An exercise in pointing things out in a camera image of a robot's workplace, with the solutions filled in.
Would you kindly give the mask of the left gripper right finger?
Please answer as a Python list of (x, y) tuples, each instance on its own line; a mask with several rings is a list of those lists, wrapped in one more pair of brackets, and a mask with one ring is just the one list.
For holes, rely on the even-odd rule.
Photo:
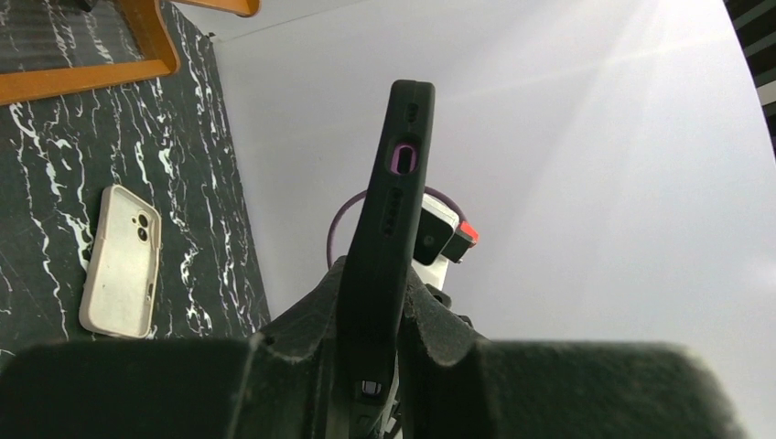
[(744, 438), (709, 367), (663, 343), (492, 341), (410, 273), (399, 330), (407, 438)]

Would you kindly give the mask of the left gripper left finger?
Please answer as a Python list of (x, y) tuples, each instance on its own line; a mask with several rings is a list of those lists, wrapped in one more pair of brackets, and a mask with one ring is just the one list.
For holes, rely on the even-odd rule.
[(343, 261), (248, 338), (40, 345), (1, 375), (4, 438), (342, 438), (334, 309)]

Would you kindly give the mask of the black smartphone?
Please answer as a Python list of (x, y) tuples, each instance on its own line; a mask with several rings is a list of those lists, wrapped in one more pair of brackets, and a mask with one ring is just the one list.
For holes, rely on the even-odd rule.
[(337, 352), (353, 402), (387, 399), (413, 259), (430, 154), (436, 90), (397, 80), (361, 215), (345, 259), (337, 302)]

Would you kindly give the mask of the phone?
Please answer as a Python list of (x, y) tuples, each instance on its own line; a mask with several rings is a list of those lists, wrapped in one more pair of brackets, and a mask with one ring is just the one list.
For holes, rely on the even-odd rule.
[(162, 218), (121, 185), (102, 192), (79, 310), (81, 325), (110, 337), (150, 333), (161, 263)]

